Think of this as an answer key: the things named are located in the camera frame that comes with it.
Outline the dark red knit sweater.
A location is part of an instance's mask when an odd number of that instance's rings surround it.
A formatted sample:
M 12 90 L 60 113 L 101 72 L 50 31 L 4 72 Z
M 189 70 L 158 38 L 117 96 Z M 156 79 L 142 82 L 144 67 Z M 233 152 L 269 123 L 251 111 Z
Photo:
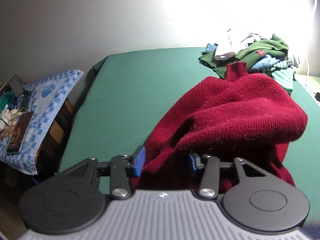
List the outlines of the dark red knit sweater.
M 307 122 L 307 114 L 276 81 L 249 74 L 243 62 L 230 64 L 224 79 L 205 78 L 161 118 L 145 142 L 145 165 L 132 186 L 196 189 L 200 181 L 187 175 L 192 153 L 221 161 L 244 158 L 293 184 L 283 160 Z

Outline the green bed sheet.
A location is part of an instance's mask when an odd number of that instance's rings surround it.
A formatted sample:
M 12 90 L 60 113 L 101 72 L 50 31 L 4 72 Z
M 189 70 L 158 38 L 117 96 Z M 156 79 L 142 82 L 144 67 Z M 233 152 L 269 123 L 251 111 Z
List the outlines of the green bed sheet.
M 86 78 L 88 93 L 77 111 L 60 170 L 95 157 L 132 153 L 171 106 L 215 73 L 199 63 L 200 48 L 134 51 L 104 58 Z M 298 82 L 293 100 L 308 115 L 304 134 L 289 144 L 284 166 L 310 200 L 306 225 L 319 225 L 319 105 Z

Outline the blue white checkered towel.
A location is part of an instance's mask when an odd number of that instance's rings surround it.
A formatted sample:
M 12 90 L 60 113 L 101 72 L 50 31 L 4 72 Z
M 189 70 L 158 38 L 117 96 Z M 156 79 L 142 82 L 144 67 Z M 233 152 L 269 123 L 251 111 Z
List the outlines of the blue white checkered towel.
M 28 175 L 37 175 L 37 152 L 68 94 L 82 78 L 81 70 L 69 70 L 24 86 L 31 92 L 27 111 L 33 112 L 21 149 L 8 153 L 9 139 L 1 139 L 1 162 Z

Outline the black smartphone lying flat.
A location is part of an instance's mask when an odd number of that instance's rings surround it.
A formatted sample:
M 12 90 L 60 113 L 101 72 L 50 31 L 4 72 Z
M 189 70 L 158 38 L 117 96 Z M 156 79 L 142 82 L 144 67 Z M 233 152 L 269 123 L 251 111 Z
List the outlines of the black smartphone lying flat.
M 8 144 L 7 154 L 18 154 L 20 152 L 33 114 L 33 112 L 28 112 L 20 116 Z

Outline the white work gloves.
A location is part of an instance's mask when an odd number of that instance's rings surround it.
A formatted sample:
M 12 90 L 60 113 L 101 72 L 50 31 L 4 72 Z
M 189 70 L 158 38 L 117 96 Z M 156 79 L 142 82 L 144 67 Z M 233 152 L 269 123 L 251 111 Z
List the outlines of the white work gloves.
M 17 109 L 9 110 L 8 105 L 5 105 L 0 116 L 0 131 L 2 132 L 7 127 L 15 126 L 21 115 L 22 112 L 19 112 Z

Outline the propped black smartphone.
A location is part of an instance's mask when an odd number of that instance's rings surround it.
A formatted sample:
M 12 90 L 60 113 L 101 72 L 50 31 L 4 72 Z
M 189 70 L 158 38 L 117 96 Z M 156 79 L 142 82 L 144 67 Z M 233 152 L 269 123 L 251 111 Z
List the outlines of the propped black smartphone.
M 14 75 L 9 80 L 9 86 L 16 97 L 20 96 L 24 92 L 24 88 L 22 87 L 20 79 L 17 75 Z

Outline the green white striped garment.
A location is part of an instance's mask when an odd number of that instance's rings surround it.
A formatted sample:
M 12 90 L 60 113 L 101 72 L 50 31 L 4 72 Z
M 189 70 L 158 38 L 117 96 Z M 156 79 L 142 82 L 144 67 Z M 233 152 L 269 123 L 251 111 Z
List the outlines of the green white striped garment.
M 293 91 L 295 70 L 287 61 L 280 61 L 268 70 L 268 75 L 274 79 L 288 94 Z

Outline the light blue garment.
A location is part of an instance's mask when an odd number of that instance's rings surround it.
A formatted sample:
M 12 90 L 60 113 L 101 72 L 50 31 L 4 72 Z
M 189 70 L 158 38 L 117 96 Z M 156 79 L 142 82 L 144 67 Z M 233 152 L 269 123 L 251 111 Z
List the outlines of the light blue garment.
M 257 72 L 261 72 L 263 70 L 266 70 L 267 68 L 271 68 L 273 67 L 275 64 L 277 64 L 278 62 L 282 61 L 284 58 L 276 58 L 276 57 L 272 57 L 269 54 L 266 54 L 266 56 L 264 58 L 262 58 L 261 60 L 259 60 L 257 63 L 255 63 L 250 69 L 249 71 L 251 73 L 257 73 Z

